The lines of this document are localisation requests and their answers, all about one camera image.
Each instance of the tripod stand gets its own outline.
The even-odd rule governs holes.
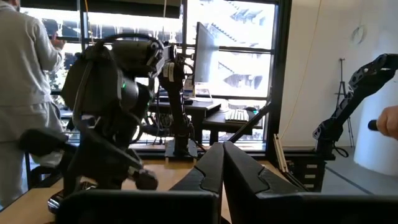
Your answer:
[[[345,61],[345,58],[340,58],[340,85],[338,87],[338,93],[335,93],[337,95],[337,103],[336,103],[336,108],[338,107],[340,103],[340,96],[347,96],[347,91],[346,91],[346,82],[343,81],[343,61]],[[348,125],[348,134],[349,134],[349,146],[351,148],[355,148],[355,141],[354,141],[354,134],[353,134],[353,127],[351,125],[351,117],[347,119],[347,125]]]

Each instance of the desk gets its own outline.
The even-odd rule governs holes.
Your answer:
[[[202,122],[204,130],[210,130],[210,145],[218,142],[218,132],[224,131],[226,133],[236,133],[243,127],[244,124],[225,122],[226,111],[217,111]],[[254,117],[254,113],[248,111],[249,119]],[[254,129],[262,129],[262,119],[253,127]],[[243,134],[252,135],[253,130],[247,130]]]
[[[213,101],[193,101],[192,105],[185,105],[185,113],[190,115],[193,127],[195,128],[195,139],[199,144],[202,142],[202,123],[205,118],[211,116],[221,108],[223,100],[213,99]],[[149,111],[156,112],[156,102],[149,105]],[[159,113],[171,114],[169,102],[159,102]]]
[[[279,177],[283,175],[269,162],[259,161],[266,168],[273,171]],[[193,167],[192,162],[169,162],[164,161],[144,161],[146,168],[153,170],[159,179],[158,190],[166,191],[181,180]],[[123,183],[123,189],[132,190],[136,186],[130,180]],[[47,200],[62,189],[62,180],[51,188],[32,189],[16,200],[12,205],[0,213],[0,223],[12,224],[45,224],[53,221],[53,215],[48,211]],[[228,202],[223,191],[222,216],[231,221],[229,215]]]

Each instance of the gray pants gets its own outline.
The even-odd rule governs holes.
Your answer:
[[[24,152],[17,147],[17,140],[26,129],[44,127],[62,131],[59,110],[53,103],[0,106],[0,206],[8,206],[22,195]],[[39,164],[57,164],[59,160],[59,154],[34,158]]]

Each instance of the window frame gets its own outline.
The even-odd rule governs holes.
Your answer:
[[[264,4],[274,4],[274,27],[272,31],[271,49],[259,49],[250,47],[227,47],[220,46],[220,51],[237,52],[237,53],[252,53],[252,54],[270,54],[271,65],[269,72],[269,91],[267,96],[212,96],[214,98],[222,98],[226,100],[266,100],[270,102],[271,112],[265,116],[265,127],[262,142],[265,144],[264,150],[245,151],[255,159],[268,159],[272,163],[277,161],[275,146],[273,142],[273,134],[279,132],[280,111],[282,107],[282,94],[284,86],[284,73],[287,57],[287,42],[289,37],[290,13],[292,8],[292,0],[262,0],[250,1]],[[182,34],[183,42],[177,44],[182,47],[182,52],[185,53],[188,48],[195,47],[187,44],[187,4],[188,0],[182,0]],[[81,49],[84,51],[88,46],[90,39],[88,38],[88,18],[85,12],[85,5],[83,0],[76,0],[76,8],[80,13],[80,36],[79,38],[61,37],[60,39],[69,42],[80,43]],[[59,95],[60,91],[53,91],[52,94]],[[138,154],[143,159],[159,159],[164,158],[164,151],[154,150],[137,150]]]

